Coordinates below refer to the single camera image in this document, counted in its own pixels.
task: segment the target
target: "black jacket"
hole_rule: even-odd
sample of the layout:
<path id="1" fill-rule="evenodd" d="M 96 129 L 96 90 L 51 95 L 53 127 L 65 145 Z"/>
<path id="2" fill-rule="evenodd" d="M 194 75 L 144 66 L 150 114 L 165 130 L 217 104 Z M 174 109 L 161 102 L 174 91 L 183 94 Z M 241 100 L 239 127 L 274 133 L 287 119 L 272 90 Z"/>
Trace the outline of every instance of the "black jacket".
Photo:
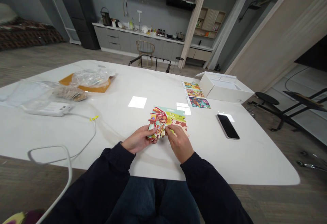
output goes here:
<path id="1" fill-rule="evenodd" d="M 126 187 L 134 158 L 121 143 L 104 149 L 42 223 L 105 223 Z M 224 178 L 196 152 L 181 168 L 206 223 L 253 223 Z"/>

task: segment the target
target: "person's right hand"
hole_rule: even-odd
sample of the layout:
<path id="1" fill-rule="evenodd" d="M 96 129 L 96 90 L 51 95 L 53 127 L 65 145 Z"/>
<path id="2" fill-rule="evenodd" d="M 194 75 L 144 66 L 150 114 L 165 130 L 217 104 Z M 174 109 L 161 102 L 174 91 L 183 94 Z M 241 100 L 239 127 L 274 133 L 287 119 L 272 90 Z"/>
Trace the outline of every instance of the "person's right hand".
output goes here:
<path id="1" fill-rule="evenodd" d="M 183 129 L 177 125 L 166 126 L 166 134 L 170 142 L 171 149 L 173 149 L 178 161 L 181 164 L 185 163 L 194 153 L 191 142 Z"/>

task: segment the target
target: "yellow cable tie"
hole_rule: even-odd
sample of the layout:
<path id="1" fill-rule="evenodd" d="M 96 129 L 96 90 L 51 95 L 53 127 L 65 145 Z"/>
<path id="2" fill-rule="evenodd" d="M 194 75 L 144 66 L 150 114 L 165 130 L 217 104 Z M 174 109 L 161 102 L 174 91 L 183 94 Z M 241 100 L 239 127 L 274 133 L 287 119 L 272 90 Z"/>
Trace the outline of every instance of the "yellow cable tie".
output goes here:
<path id="1" fill-rule="evenodd" d="M 90 118 L 90 121 L 93 121 L 95 119 L 97 119 L 99 116 L 95 116 L 94 118 Z"/>

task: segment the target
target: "gray cabinet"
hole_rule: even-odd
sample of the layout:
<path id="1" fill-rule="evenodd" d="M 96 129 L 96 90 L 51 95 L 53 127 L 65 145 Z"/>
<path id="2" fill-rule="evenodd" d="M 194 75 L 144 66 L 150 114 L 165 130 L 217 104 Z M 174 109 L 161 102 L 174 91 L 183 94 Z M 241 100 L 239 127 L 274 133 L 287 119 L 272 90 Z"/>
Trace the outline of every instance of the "gray cabinet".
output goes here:
<path id="1" fill-rule="evenodd" d="M 124 32 L 124 31 L 119 31 L 118 32 L 118 37 L 119 37 L 119 44 L 120 44 L 120 50 L 124 52 L 131 52 L 130 49 L 130 37 L 131 33 Z"/>
<path id="2" fill-rule="evenodd" d="M 130 52 L 131 53 L 135 53 L 138 54 L 139 51 L 137 50 L 136 47 L 136 41 L 140 41 L 141 40 L 141 36 L 138 34 L 134 34 L 134 33 L 129 33 L 129 44 L 130 44 Z"/>
<path id="3" fill-rule="evenodd" d="M 105 28 L 105 29 L 107 31 L 107 35 L 118 37 L 118 30 L 112 30 L 112 29 L 109 29 L 109 28 Z"/>
<path id="4" fill-rule="evenodd" d="M 184 44 L 174 43 L 173 53 L 171 54 L 172 61 L 175 61 L 176 57 L 180 57 L 182 55 L 183 47 L 184 47 Z"/>
<path id="5" fill-rule="evenodd" d="M 115 50 L 120 50 L 120 44 L 118 43 L 109 43 L 109 48 L 110 49 L 115 49 Z"/>
<path id="6" fill-rule="evenodd" d="M 94 26 L 96 36 L 102 48 L 120 50 L 128 53 L 138 54 L 136 41 L 146 41 L 155 47 L 153 56 L 174 61 L 180 57 L 183 44 L 169 42 L 149 36 L 141 36 L 135 33 L 112 30 L 105 27 Z"/>
<path id="7" fill-rule="evenodd" d="M 154 53 L 152 54 L 153 56 L 163 58 L 162 57 L 162 47 L 164 45 L 164 40 L 152 38 L 149 36 L 141 36 L 142 41 L 146 41 L 149 43 L 152 43 L 154 45 Z"/>
<path id="8" fill-rule="evenodd" d="M 159 58 L 163 58 L 162 56 L 162 48 L 164 46 L 165 40 L 160 40 L 156 38 L 152 38 L 152 44 L 154 45 L 154 53 L 153 55 Z"/>
<path id="9" fill-rule="evenodd" d="M 95 26 L 94 30 L 95 30 L 96 37 L 98 38 L 100 47 L 103 47 L 104 42 L 106 41 L 106 38 L 107 38 L 107 34 L 106 34 L 104 28 Z"/>
<path id="10" fill-rule="evenodd" d="M 176 43 L 164 41 L 162 45 L 162 58 L 171 60 L 174 45 Z"/>

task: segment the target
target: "jeans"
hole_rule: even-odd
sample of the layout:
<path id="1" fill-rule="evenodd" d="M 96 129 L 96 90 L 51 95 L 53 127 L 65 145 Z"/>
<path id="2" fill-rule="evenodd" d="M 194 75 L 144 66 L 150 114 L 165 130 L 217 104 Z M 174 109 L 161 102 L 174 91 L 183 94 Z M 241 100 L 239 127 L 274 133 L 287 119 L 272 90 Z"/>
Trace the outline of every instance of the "jeans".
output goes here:
<path id="1" fill-rule="evenodd" d="M 185 181 L 131 176 L 106 224 L 200 223 Z"/>

